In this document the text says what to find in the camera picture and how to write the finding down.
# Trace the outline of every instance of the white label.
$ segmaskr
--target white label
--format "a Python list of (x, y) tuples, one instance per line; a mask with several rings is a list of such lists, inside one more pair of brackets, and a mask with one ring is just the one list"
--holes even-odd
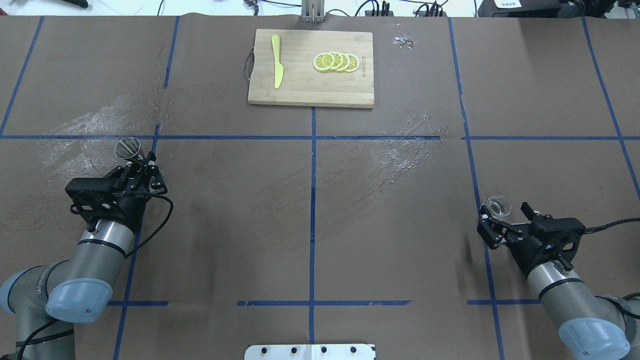
[(493, 0), (498, 9), (520, 8), (520, 0)]

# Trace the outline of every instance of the lemon slice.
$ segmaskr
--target lemon slice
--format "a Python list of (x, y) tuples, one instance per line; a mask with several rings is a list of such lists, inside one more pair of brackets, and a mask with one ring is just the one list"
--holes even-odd
[(347, 54), (347, 58), (349, 59), (349, 66), (344, 69), (344, 72), (354, 72), (358, 70), (360, 67), (360, 58), (355, 56), (354, 54)]
[(338, 53), (337, 51), (332, 51), (330, 52), (330, 54), (333, 55), (333, 58), (334, 58), (333, 66), (331, 67), (331, 69), (335, 70), (341, 67), (342, 64), (344, 63), (344, 58), (340, 55), (342, 53)]
[(314, 58), (314, 68), (318, 71), (327, 71), (333, 66), (335, 57), (331, 53), (319, 53)]
[(347, 56), (347, 54), (345, 53), (340, 53), (340, 57), (344, 59), (344, 63), (342, 63), (342, 66), (335, 69), (336, 71), (345, 71), (348, 67), (349, 64), (351, 63), (350, 57)]

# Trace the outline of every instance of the metal bracket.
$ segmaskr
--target metal bracket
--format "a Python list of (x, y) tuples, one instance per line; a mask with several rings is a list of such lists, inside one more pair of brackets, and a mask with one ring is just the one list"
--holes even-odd
[(324, 0), (302, 0), (302, 22), (324, 22)]
[(375, 360), (376, 346), (368, 344), (254, 345), (244, 360)]

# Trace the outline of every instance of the blue joint cap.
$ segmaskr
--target blue joint cap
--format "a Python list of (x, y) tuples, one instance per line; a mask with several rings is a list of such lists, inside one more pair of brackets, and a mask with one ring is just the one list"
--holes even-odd
[(578, 360), (620, 360), (631, 349), (622, 329), (598, 318), (568, 320), (558, 335)]
[(49, 294), (47, 313), (71, 323), (91, 323), (102, 316), (113, 289), (99, 279), (73, 279), (58, 285)]
[(22, 274), (26, 273), (27, 271), (33, 268), (28, 268), (23, 271), (18, 271), (17, 273), (9, 276), (9, 278), (4, 282), (4, 284), (0, 286), (0, 307), (3, 308), (7, 313), (10, 313), (11, 315), (15, 315), (13, 310), (11, 310), (11, 307), (9, 307), (9, 292), (11, 292), (11, 288), (13, 287), (13, 284), (15, 284), (16, 281), (18, 281), (18, 278), (22, 276)]

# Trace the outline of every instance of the metal plate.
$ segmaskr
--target metal plate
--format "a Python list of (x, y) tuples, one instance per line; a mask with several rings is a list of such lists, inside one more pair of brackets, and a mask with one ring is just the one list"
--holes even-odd
[(375, 360), (376, 346), (367, 344), (254, 345), (244, 360)]

